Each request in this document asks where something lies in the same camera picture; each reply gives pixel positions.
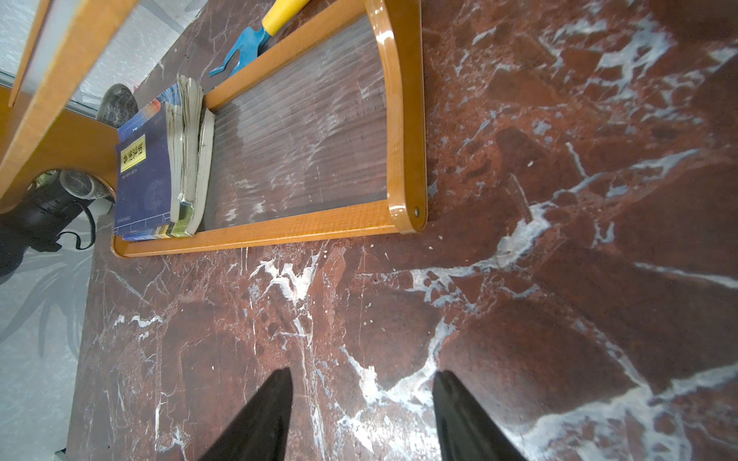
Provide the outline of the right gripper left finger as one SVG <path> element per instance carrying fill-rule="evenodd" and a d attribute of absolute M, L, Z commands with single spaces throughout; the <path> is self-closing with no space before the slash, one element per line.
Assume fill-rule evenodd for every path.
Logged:
<path fill-rule="evenodd" d="M 274 371 L 200 460 L 284 460 L 293 402 L 290 370 Z"/>

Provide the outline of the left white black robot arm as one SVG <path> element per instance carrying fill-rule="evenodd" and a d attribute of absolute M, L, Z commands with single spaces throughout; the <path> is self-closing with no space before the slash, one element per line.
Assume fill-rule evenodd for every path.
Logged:
<path fill-rule="evenodd" d="M 28 249 L 40 253 L 61 250 L 60 238 L 75 237 L 75 249 L 90 249 L 96 241 L 96 221 L 90 206 L 111 201 L 109 188 L 94 176 L 75 170 L 52 170 L 38 176 L 19 205 L 1 215 L 1 280 L 9 280 Z M 67 227 L 79 215 L 90 223 L 90 242 Z"/>

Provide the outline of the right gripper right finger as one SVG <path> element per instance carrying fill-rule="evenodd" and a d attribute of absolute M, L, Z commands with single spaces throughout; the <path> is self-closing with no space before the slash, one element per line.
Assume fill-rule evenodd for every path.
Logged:
<path fill-rule="evenodd" d="M 451 371 L 439 371 L 432 386 L 441 459 L 526 460 Z"/>

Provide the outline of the orange wooden three-tier bookshelf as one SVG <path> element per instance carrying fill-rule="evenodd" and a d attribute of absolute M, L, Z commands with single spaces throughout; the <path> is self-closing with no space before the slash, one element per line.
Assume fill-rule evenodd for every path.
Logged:
<path fill-rule="evenodd" d="M 215 115 L 201 226 L 128 242 L 121 257 L 186 254 L 370 234 L 414 234 L 428 214 L 417 1 L 338 1 L 204 92 Z M 1 215 L 41 174 L 88 173 L 116 199 L 118 129 L 52 103 L 44 83 L 1 166 Z"/>

